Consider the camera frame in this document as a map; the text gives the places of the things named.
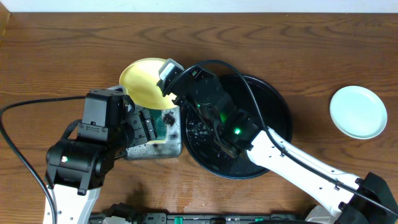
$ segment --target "tabletop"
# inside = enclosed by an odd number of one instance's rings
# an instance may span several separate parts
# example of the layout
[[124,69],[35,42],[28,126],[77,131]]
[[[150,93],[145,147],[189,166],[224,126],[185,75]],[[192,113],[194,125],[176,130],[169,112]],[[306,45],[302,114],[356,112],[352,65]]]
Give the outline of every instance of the tabletop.
[[[85,95],[119,84],[141,58],[173,58],[184,66],[220,59],[273,85],[293,117],[292,144],[362,178],[374,172],[398,199],[397,14],[15,13],[0,46],[0,106]],[[227,69],[214,68],[216,73]],[[333,124],[329,103],[341,87],[369,88],[388,112],[385,130],[350,138]],[[7,111],[4,125],[37,172],[83,100]],[[0,223],[41,223],[45,197],[3,138]],[[316,203],[273,172],[229,180],[201,168],[183,148],[173,159],[118,160],[95,212],[114,203],[170,213],[303,213]]]

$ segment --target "black tray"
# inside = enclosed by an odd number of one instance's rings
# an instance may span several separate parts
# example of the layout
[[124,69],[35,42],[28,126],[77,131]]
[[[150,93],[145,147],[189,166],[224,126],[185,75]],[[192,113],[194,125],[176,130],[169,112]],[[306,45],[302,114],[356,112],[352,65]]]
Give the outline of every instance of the black tray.
[[[278,91],[265,81],[245,75],[268,126],[286,141],[292,140],[292,117],[289,108]],[[237,75],[220,76],[223,88],[235,105],[257,118],[256,110],[247,89]],[[249,179],[268,172],[249,160],[238,157],[232,159],[213,141],[211,131],[191,109],[182,110],[182,137],[191,156],[206,170],[229,179]]]

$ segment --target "white background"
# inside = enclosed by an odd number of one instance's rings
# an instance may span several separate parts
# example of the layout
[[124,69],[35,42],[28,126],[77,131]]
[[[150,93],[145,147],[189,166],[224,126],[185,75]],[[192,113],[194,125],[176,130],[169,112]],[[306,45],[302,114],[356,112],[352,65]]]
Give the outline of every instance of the white background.
[[398,0],[0,0],[10,12],[398,12]]

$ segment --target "white plate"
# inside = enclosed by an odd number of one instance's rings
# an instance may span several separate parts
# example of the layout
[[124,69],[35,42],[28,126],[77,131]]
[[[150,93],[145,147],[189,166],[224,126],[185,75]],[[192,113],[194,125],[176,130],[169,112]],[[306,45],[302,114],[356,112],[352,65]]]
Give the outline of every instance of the white plate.
[[340,131],[357,139],[380,134],[387,124],[387,111],[380,98],[367,88],[347,86],[330,101],[330,116]]

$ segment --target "white arm segment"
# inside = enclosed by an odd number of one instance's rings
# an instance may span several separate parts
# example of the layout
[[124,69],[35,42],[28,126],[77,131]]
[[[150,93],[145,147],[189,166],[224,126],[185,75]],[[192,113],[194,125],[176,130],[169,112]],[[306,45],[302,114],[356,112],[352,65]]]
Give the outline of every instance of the white arm segment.
[[[86,195],[77,194],[77,189],[55,184],[49,189],[57,209],[57,223],[87,224],[94,204],[100,196],[101,188],[87,190]],[[45,200],[44,224],[52,224],[49,201]]]
[[[359,187],[359,185],[355,183],[355,180],[359,178],[358,176],[335,169],[300,149],[297,149],[295,146],[282,139],[271,128],[269,128],[269,132],[280,146],[286,148],[289,154],[304,162],[306,165],[309,165],[315,170],[353,189]],[[321,203],[321,205],[334,217],[339,217],[341,214],[341,210],[338,208],[340,202],[348,203],[353,197],[353,194],[347,190],[336,190],[334,184],[306,170],[287,156],[282,157],[280,151],[271,143],[265,131],[261,131],[251,144],[253,148],[251,151],[248,151],[248,156],[253,163],[274,171],[301,188]]]

